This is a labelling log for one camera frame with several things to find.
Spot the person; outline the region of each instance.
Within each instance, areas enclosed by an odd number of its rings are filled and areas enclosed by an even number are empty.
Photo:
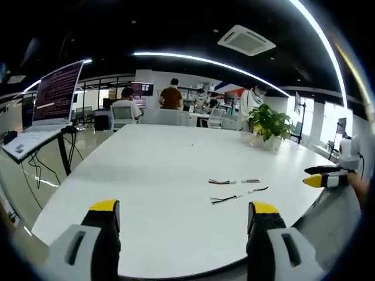
[[[206,105],[206,98],[204,97],[204,89],[198,89],[197,95],[194,97],[193,105],[196,109],[202,110]]]
[[[262,105],[263,98],[267,93],[265,86],[256,85],[250,90],[244,90],[241,95],[240,108],[238,111],[237,118],[237,130],[250,132],[252,131],[249,126],[249,113],[254,109]]]
[[[159,103],[163,109],[182,109],[182,94],[177,90],[178,79],[173,78],[171,85],[160,94]]]
[[[217,107],[218,104],[219,104],[219,102],[218,102],[217,98],[216,97],[212,97],[210,99],[210,102],[209,102],[209,108],[213,109],[213,108]]]
[[[364,182],[360,179],[358,174],[349,172],[347,174],[347,182],[352,186],[356,196],[358,198],[359,206],[363,209],[366,202],[367,193],[370,190],[369,183]]]
[[[121,92],[121,99],[119,101],[115,101],[112,106],[130,106],[132,108],[135,120],[139,120],[142,115],[142,111],[139,109],[137,104],[131,100],[133,94],[133,89],[130,87],[126,87]]]

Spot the black stand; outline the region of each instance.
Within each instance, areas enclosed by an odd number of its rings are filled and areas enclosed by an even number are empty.
[[[302,140],[302,130],[304,128],[304,122],[305,122],[306,103],[304,102],[303,104],[299,104],[299,106],[304,108],[304,113],[302,114],[301,131],[299,132],[299,135],[296,135],[294,133],[292,134],[292,136],[298,139],[298,144],[300,144]]]
[[[336,136],[338,135],[339,126],[340,126],[340,123],[337,123],[336,132],[335,132],[335,139],[333,140],[333,144],[332,144],[332,147],[330,149],[330,154],[329,154],[328,160],[330,160],[330,157],[332,156],[332,152],[335,149],[335,141],[336,141]]]
[[[60,150],[61,160],[63,161],[64,170],[65,170],[66,176],[68,176],[71,174],[71,169],[70,169],[68,157],[66,155],[64,137],[62,133],[59,134],[59,136],[57,137],[57,142],[59,143],[59,150]]]

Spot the laptop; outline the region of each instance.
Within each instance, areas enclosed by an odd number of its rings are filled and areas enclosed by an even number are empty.
[[[21,160],[41,143],[71,125],[71,106],[83,60],[44,76],[38,86],[32,125],[2,148]]]

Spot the potted plant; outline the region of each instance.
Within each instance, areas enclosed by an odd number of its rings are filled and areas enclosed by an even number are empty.
[[[254,108],[249,113],[250,124],[254,133],[262,136],[264,147],[277,151],[281,140],[284,140],[294,129],[291,118],[285,113],[272,110],[267,104]]]

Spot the green plant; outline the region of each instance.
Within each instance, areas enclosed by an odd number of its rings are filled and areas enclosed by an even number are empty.
[[[254,108],[249,113],[250,123],[254,130],[268,140],[272,135],[285,139],[294,130],[291,118],[285,113],[272,110],[267,104]]]

